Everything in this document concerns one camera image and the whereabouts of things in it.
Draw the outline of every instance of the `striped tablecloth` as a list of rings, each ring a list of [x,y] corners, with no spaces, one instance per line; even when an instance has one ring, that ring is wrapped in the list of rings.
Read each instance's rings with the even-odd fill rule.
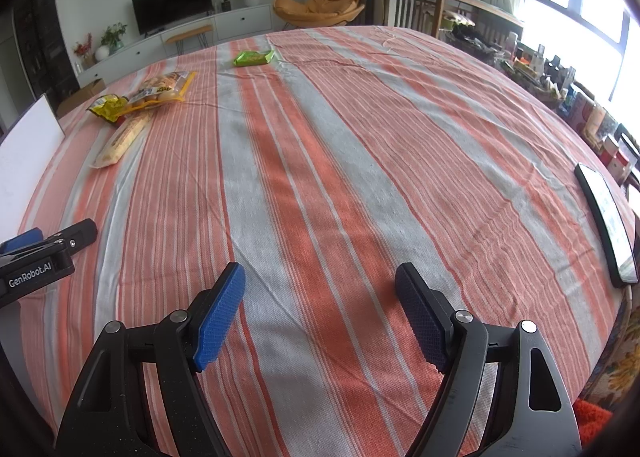
[[[269,47],[271,64],[232,67]],[[246,268],[246,294],[202,379],[235,456],[404,455],[440,378],[396,299],[401,262],[484,322],[535,321],[577,397],[620,295],[573,174],[578,161],[602,166],[560,119],[464,53],[383,27],[230,42],[108,91],[191,69],[187,101],[158,110],[116,166],[88,166],[112,129],[86,104],[62,119],[23,229],[91,217],[99,234],[73,276],[21,300],[52,426],[105,323],[187,307],[230,260]],[[175,454],[148,367],[159,443]]]

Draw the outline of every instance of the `metal screw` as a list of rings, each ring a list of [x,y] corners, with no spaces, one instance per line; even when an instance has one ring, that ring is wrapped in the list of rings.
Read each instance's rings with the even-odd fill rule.
[[[104,330],[105,332],[108,332],[109,334],[113,334],[115,332],[118,332],[120,330],[120,322],[113,320],[109,323],[107,323],[107,325],[104,326]]]
[[[524,320],[524,322],[522,322],[520,326],[522,327],[523,331],[528,332],[529,334],[533,334],[535,331],[538,330],[538,327],[536,327],[536,324],[533,323],[531,320]]]
[[[462,310],[456,312],[456,320],[460,323],[471,323],[473,319],[474,317],[469,311]]]
[[[182,323],[187,319],[188,312],[184,309],[178,309],[171,313],[169,319],[174,323]]]

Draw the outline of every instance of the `tan leather chair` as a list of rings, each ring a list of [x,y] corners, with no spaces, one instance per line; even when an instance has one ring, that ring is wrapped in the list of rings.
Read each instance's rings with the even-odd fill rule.
[[[274,0],[273,10],[287,24],[295,27],[331,27],[345,25],[364,9],[360,0]]]

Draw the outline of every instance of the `wooden railing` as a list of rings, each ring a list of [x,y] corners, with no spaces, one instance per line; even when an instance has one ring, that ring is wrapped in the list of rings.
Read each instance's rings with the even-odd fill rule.
[[[384,25],[406,27],[437,38],[445,9],[472,20],[488,42],[501,45],[510,31],[522,37],[524,24],[520,20],[482,0],[385,0]]]

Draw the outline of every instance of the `dark cabinet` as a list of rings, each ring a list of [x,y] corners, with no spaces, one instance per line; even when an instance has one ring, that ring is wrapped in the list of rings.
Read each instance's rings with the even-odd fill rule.
[[[34,95],[37,99],[46,94],[55,111],[80,88],[66,53],[56,0],[17,0],[14,25],[15,39]]]

